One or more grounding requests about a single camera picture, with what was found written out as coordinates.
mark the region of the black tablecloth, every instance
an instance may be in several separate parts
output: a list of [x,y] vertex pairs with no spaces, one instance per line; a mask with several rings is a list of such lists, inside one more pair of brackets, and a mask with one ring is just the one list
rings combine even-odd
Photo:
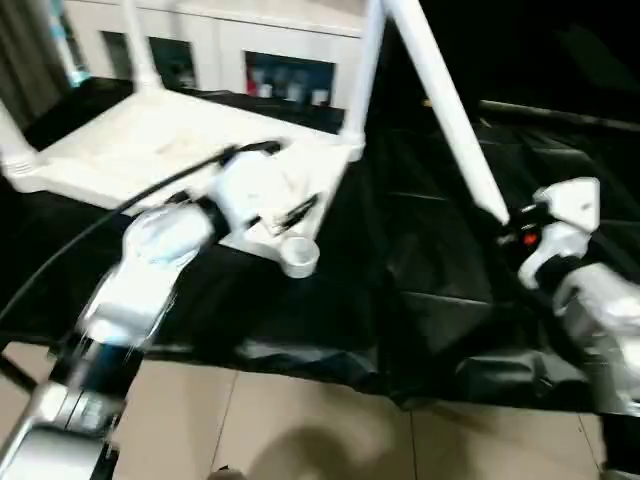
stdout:
[[[42,149],[130,92],[126,82],[87,81],[27,137]],[[327,131],[339,126],[330,109],[192,93]],[[577,352],[484,240],[436,123],[421,115],[406,129],[372,111],[364,158],[348,168],[320,231],[314,276],[290,280],[275,263],[212,246],[182,275],[152,356],[342,383],[405,407],[445,398],[591,410]],[[525,205],[539,186],[598,177],[601,235],[617,245],[607,259],[640,280],[640,208],[628,163],[640,150],[637,135],[489,123],[477,134],[509,205]],[[6,181],[0,195],[4,303],[103,210],[18,194]],[[0,339],[55,345],[117,261],[128,222],[118,218],[65,256],[0,325]]]

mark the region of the tile floor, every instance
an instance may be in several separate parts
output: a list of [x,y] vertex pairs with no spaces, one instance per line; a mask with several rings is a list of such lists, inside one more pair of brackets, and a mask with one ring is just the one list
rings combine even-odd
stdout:
[[[37,378],[43,348],[6,353]],[[0,440],[27,401],[0,379]],[[412,414],[345,387],[145,362],[116,434],[119,480],[596,480],[593,416],[437,404]]]

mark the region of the cabinet door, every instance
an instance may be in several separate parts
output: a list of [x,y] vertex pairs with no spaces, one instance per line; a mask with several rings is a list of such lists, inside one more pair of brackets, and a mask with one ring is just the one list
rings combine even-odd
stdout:
[[[77,0],[67,0],[65,6],[91,74],[130,78],[131,62],[121,8]],[[138,15],[166,86],[220,88],[215,20],[145,9],[138,9]]]
[[358,38],[221,20],[222,88],[347,108]]

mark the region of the red light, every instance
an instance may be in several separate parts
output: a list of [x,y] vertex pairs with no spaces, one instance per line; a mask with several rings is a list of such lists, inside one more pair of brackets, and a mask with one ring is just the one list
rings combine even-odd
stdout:
[[531,247],[538,242],[538,235],[536,235],[535,233],[527,233],[525,234],[522,241],[527,247]]

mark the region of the small white cup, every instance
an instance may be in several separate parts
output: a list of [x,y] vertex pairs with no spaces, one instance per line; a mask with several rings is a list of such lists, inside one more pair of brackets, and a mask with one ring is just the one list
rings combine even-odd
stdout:
[[320,249],[305,237],[288,237],[280,245],[280,265],[290,278],[306,278],[316,269]]

